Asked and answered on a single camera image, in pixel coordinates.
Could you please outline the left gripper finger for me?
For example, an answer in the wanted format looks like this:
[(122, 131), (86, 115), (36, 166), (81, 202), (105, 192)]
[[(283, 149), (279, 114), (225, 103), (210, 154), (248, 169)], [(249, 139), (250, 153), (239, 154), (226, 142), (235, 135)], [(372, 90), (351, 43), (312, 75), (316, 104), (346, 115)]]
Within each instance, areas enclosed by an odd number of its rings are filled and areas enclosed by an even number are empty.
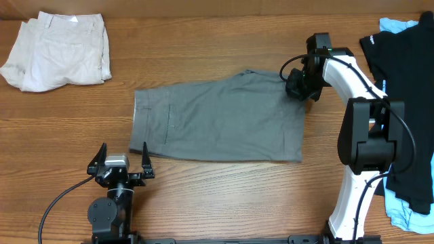
[(155, 177), (155, 172), (153, 171), (153, 166), (151, 163), (151, 159), (149, 156), (149, 151), (147, 147), (147, 143), (143, 142), (142, 147), (142, 169), (143, 169), (143, 177), (144, 179), (153, 179)]
[(90, 163), (87, 166), (88, 175), (96, 175), (98, 173), (99, 167), (104, 165), (106, 154), (107, 154), (107, 145), (104, 142), (100, 147), (96, 156), (90, 161)]

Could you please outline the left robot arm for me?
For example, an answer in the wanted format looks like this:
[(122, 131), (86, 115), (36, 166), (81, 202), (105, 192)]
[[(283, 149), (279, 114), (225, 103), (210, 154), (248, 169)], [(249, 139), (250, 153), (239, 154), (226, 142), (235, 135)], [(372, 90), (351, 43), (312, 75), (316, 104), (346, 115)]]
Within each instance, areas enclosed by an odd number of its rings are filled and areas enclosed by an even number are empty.
[(146, 185), (153, 179), (153, 171), (147, 144), (142, 147), (142, 171), (130, 173), (126, 154), (108, 155), (104, 143), (87, 167), (87, 174), (107, 189), (105, 197), (96, 199), (88, 208), (87, 217), (92, 225), (92, 243), (145, 242), (138, 231), (131, 230), (135, 187)]

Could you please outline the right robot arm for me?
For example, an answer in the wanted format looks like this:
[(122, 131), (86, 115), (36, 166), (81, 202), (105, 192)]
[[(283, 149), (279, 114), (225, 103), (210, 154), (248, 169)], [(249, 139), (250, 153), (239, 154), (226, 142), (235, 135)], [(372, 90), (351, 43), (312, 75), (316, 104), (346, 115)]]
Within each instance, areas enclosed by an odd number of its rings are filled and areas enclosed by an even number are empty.
[(400, 156), (404, 103), (390, 100), (370, 83), (346, 47), (334, 48), (328, 33), (306, 40), (307, 53), (298, 58), (302, 69), (293, 69), (285, 80), (289, 97), (318, 101), (324, 87), (332, 87), (346, 106), (337, 141), (344, 165), (337, 204), (320, 235), (294, 235), (289, 243), (380, 243), (367, 236), (364, 224), (370, 203), (389, 167)]

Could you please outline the grey shorts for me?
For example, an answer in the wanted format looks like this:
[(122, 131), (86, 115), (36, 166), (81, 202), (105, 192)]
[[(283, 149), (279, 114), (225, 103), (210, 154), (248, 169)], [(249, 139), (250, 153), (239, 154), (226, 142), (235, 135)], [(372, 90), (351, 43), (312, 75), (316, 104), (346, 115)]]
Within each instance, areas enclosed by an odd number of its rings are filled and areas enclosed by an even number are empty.
[(277, 73), (135, 92), (130, 150), (199, 161), (302, 161), (304, 102)]

